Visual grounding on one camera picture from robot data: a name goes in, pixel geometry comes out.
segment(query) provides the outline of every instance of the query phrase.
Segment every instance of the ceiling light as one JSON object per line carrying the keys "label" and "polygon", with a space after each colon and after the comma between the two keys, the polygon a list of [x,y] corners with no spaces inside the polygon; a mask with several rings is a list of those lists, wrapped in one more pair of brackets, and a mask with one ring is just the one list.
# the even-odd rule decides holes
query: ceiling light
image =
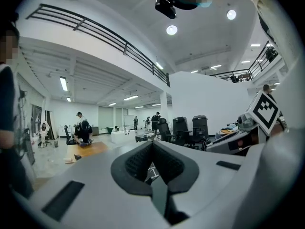
{"label": "ceiling light", "polygon": [[174,25],[170,25],[169,27],[167,27],[166,32],[169,35],[175,35],[177,33],[178,29],[176,26]]}
{"label": "ceiling light", "polygon": [[163,67],[158,62],[156,63],[156,65],[160,70],[163,70]]}
{"label": "ceiling light", "polygon": [[212,66],[210,69],[213,70],[213,69],[216,69],[218,67],[221,67],[221,64],[220,65],[215,65],[215,66]]}
{"label": "ceiling light", "polygon": [[131,100],[131,99],[134,99],[134,98],[137,98],[139,97],[138,95],[135,95],[135,96],[132,96],[132,97],[128,97],[128,98],[125,98],[124,101],[128,101],[128,100]]}
{"label": "ceiling light", "polygon": [[68,91],[66,78],[61,76],[60,80],[61,80],[61,85],[62,85],[63,90]]}
{"label": "ceiling light", "polygon": [[229,10],[227,13],[227,17],[229,20],[234,20],[236,17],[236,12],[234,10]]}

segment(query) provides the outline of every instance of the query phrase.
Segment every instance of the black camera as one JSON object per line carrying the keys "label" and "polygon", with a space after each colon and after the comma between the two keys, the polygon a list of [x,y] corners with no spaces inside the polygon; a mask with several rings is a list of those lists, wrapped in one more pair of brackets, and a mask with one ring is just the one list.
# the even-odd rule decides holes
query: black camera
{"label": "black camera", "polygon": [[165,16],[167,16],[172,20],[176,18],[176,9],[167,0],[157,0],[155,4],[155,8],[160,13],[164,14]]}

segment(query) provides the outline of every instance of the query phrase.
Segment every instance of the headrest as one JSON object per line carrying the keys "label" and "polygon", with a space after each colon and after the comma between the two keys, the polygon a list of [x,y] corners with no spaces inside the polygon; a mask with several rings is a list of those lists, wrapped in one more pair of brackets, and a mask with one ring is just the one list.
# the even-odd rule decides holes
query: headrest
{"label": "headrest", "polygon": [[160,120],[159,120],[159,124],[164,124],[164,123],[166,123],[166,119],[164,119],[164,118],[160,118]]}
{"label": "headrest", "polygon": [[175,120],[177,123],[179,123],[179,122],[184,122],[184,121],[185,121],[184,117],[178,117],[178,118],[175,118],[174,120]]}

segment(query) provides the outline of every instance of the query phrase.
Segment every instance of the floor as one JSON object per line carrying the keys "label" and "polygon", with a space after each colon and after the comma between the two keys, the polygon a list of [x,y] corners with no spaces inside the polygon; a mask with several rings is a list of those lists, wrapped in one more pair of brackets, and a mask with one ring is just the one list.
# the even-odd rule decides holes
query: floor
{"label": "floor", "polygon": [[[142,132],[142,130],[138,131],[138,135],[144,134],[144,132]],[[64,172],[70,167],[69,165],[66,165],[65,161],[63,160],[67,153],[66,138],[61,137],[59,139],[57,138],[56,140],[58,140],[58,147],[54,147],[53,140],[50,140],[52,143],[51,145],[48,144],[44,148],[38,148],[37,142],[35,142],[35,144],[32,146],[35,156],[35,163],[32,167],[37,178],[53,177],[54,175]],[[110,134],[94,136],[93,142],[103,142],[108,146],[109,149],[136,143],[136,141],[134,141],[116,145],[111,142]]]}

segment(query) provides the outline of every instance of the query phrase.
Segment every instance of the railing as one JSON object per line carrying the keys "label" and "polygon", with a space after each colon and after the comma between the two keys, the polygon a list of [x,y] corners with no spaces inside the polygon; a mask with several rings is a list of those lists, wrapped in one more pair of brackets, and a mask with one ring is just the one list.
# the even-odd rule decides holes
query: railing
{"label": "railing", "polygon": [[278,52],[268,41],[249,69],[228,71],[219,74],[212,74],[211,76],[232,81],[233,83],[250,81],[262,72],[277,55]]}
{"label": "railing", "polygon": [[26,19],[35,18],[73,28],[93,36],[132,58],[170,87],[169,75],[160,70],[144,53],[109,28],[69,10],[40,4]]}

